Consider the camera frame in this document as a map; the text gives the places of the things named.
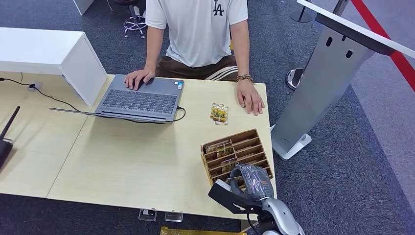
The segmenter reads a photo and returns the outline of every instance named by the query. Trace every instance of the brown pants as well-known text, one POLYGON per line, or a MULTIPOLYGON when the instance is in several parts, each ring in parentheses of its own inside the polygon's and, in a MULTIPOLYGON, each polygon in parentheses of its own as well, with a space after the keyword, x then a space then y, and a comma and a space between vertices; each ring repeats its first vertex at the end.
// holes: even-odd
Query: brown pants
POLYGON ((156 65, 157 77, 235 81, 237 75, 238 67, 233 55, 223 57, 214 65, 197 68, 188 67, 167 56, 160 58, 156 65))

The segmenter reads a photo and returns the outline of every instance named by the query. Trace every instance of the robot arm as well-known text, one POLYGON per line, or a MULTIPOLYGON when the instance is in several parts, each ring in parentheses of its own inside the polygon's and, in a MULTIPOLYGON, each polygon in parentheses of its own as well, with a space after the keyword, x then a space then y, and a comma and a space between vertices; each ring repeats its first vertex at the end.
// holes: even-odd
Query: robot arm
POLYGON ((257 166, 237 164, 231 178, 242 175, 246 190, 241 191, 235 180, 231 179, 229 185, 217 180, 208 195, 234 214, 257 214, 262 235, 304 235, 290 209, 274 198, 270 179, 264 172, 257 166))

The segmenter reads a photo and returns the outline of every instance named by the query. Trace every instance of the gray laptop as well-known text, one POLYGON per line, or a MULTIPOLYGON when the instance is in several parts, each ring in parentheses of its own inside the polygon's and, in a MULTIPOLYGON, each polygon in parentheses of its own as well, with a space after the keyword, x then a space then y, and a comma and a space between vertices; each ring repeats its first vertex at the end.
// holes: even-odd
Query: gray laptop
POLYGON ((139 89, 135 91, 125 87, 125 77, 126 75, 115 75, 94 114, 51 109, 105 118, 122 118, 148 122, 173 121, 184 81, 155 77, 147 83, 140 82, 139 89))

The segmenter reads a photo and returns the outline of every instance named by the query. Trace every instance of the red stripe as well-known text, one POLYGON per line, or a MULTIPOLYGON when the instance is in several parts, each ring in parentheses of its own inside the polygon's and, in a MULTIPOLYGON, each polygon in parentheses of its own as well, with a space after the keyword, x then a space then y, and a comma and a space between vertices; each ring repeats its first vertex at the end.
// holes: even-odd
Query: red stripe
MULTIPOLYGON (((368 7, 363 3, 362 0, 351 0, 353 5, 356 7, 357 11, 363 17, 366 24, 368 24, 369 28, 379 34, 384 36, 385 38, 389 38, 389 35, 385 32, 379 22, 375 19, 372 13, 369 11, 368 7)), ((396 51, 391 55, 393 62, 395 63, 396 67, 398 67, 401 74, 404 76, 408 84, 412 87, 412 90, 415 91, 415 70, 409 63, 409 61, 405 58, 405 56, 396 51)))

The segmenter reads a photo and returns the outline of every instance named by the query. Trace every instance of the router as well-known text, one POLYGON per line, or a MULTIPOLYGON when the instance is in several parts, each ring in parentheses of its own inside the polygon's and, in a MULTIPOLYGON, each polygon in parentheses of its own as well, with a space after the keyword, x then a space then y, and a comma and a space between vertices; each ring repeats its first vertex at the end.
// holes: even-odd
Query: router
POLYGON ((4 162, 6 161, 7 157, 10 154, 10 151, 13 148, 13 144, 5 141, 4 140, 4 136, 6 135, 7 131, 10 128, 10 125, 12 124, 14 118, 17 115, 17 112, 19 111, 20 106, 17 106, 16 110, 14 111, 12 117, 10 118, 10 120, 7 122, 5 128, 3 129, 3 131, 0 134, 0 169, 3 166, 4 162))

